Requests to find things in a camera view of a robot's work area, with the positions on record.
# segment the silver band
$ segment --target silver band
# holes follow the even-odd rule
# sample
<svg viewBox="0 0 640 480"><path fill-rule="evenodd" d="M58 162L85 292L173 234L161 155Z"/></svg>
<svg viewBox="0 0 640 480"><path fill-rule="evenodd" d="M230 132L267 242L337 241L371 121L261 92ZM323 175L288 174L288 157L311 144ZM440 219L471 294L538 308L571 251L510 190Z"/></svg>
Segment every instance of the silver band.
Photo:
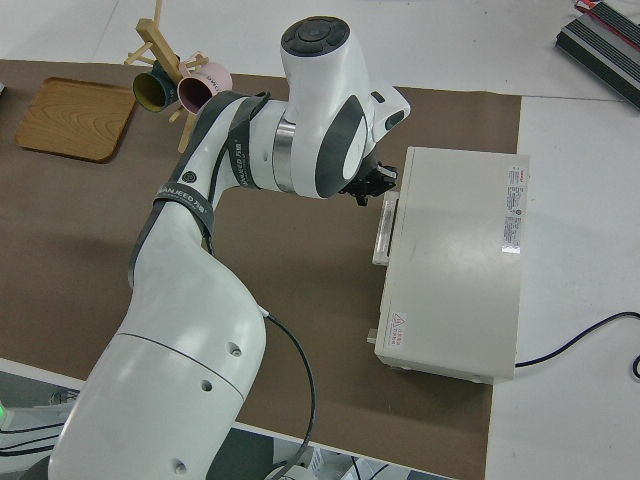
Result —
<svg viewBox="0 0 640 480"><path fill-rule="evenodd" d="M296 124L287 122L283 114L273 141L273 176L278 188L289 193L295 192L291 179L291 144L295 131Z"/></svg>

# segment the wooden tray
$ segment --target wooden tray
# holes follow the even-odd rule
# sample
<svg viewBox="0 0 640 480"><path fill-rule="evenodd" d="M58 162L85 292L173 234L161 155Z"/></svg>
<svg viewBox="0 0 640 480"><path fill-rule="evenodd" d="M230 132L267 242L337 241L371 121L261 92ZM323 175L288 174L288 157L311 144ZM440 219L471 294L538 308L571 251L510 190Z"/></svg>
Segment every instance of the wooden tray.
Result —
<svg viewBox="0 0 640 480"><path fill-rule="evenodd" d="M47 78L15 141L24 148L103 163L115 153L134 105L127 88Z"/></svg>

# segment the white metal box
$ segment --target white metal box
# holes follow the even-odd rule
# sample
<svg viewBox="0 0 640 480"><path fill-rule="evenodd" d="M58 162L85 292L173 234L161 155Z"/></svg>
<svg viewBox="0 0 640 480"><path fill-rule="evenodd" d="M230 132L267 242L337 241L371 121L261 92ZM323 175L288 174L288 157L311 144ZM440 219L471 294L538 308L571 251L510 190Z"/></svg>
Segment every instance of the white metal box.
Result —
<svg viewBox="0 0 640 480"><path fill-rule="evenodd" d="M376 355L494 383L513 378L529 159L410 148Z"/></svg>

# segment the warning label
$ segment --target warning label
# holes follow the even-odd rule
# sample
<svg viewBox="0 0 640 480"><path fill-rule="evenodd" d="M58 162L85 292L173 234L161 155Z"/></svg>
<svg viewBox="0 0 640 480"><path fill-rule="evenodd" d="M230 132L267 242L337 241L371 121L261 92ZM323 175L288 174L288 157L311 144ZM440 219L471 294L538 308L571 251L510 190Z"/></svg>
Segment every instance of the warning label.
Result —
<svg viewBox="0 0 640 480"><path fill-rule="evenodd" d="M527 208L527 181L525 167L509 169L502 242L502 251L505 253L520 253L523 218Z"/></svg>
<svg viewBox="0 0 640 480"><path fill-rule="evenodd" d="M402 347L404 343L404 329L407 326L407 314L391 312L391 318L389 320L387 347Z"/></svg>

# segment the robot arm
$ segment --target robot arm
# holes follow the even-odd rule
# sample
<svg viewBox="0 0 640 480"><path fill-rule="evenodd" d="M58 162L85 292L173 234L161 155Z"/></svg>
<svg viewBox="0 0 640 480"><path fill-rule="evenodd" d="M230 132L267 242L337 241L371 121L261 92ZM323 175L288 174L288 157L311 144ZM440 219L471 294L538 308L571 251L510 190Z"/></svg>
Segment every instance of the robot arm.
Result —
<svg viewBox="0 0 640 480"><path fill-rule="evenodd" d="M260 307L201 246L220 196L242 186L327 198L383 175L371 154L409 105L391 87L372 95L347 24L298 22L281 53L288 103L224 92L200 112L140 234L129 310L63 429L50 479L204 478L265 347Z"/></svg>

